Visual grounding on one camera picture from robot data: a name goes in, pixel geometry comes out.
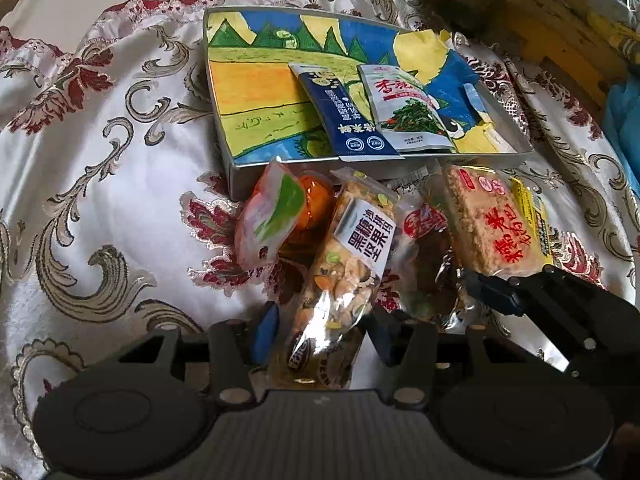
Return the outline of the nut bar packet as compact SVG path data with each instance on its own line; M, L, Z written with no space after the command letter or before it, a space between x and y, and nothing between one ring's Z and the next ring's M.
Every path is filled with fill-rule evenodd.
M363 340L363 320L381 285L396 222L397 193L359 170L341 182L326 236L310 266L290 334L269 365L282 389L348 386Z

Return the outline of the silver tray with painted liner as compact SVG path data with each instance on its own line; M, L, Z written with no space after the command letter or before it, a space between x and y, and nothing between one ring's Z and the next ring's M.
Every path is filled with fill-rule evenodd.
M206 70L228 190L250 196L268 162L280 158L300 174L340 166L306 92L288 66L332 70L369 116L358 67L388 64L415 76L450 131L451 157L498 168L533 151L526 133L472 70L430 30L289 8L209 9L203 22Z

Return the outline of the blue stick snack packet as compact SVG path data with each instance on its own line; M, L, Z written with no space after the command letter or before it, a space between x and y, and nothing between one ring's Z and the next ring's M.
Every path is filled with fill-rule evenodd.
M344 84L327 67L290 63L329 136L334 154L343 162L402 159L386 137L364 116Z

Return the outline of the floral satin bedspread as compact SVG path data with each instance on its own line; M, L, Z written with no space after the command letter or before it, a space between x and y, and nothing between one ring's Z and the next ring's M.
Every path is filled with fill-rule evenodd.
M212 4L289 4L407 28L425 0L128 0L73 52L1 26L1 474L47 473L32 414L153 330L284 310L302 267L242 274L205 87Z

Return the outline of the blue cloth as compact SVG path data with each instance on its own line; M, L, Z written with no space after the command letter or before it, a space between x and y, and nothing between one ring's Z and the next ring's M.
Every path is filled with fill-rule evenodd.
M640 177L640 88L630 75L608 92L601 126L612 145L631 188L639 194Z

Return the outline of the yellow snack packet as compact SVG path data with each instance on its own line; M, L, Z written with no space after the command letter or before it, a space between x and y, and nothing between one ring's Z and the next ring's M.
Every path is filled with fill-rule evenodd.
M462 333L476 315L461 277L448 219L426 200L408 203L390 259L390 290L397 307L447 333Z

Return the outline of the rice cracker packet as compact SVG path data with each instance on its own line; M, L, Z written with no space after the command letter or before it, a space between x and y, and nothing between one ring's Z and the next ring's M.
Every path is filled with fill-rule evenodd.
M460 165L446 165L442 177L454 244L467 268L510 278L535 274L552 261L542 235L544 214L520 180Z

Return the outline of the wooden cabinet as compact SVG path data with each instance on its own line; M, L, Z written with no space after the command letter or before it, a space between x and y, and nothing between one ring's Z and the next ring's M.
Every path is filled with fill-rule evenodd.
M457 1L449 5L474 38L546 70L597 116L604 111L608 90L628 75L623 57L555 0L492 0L479 8Z

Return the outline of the orange chicken snack packet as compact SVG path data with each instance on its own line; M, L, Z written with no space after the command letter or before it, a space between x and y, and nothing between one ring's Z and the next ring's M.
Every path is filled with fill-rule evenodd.
M236 263L251 271L275 263L283 247L318 244L334 204L334 188L327 177L313 171L297 177L284 162L273 159L236 222Z

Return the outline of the seaweed snack packet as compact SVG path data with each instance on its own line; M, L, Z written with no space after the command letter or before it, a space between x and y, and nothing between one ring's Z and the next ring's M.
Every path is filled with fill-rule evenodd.
M378 132L399 153L455 153L436 107L415 76L398 66L361 64L358 73Z

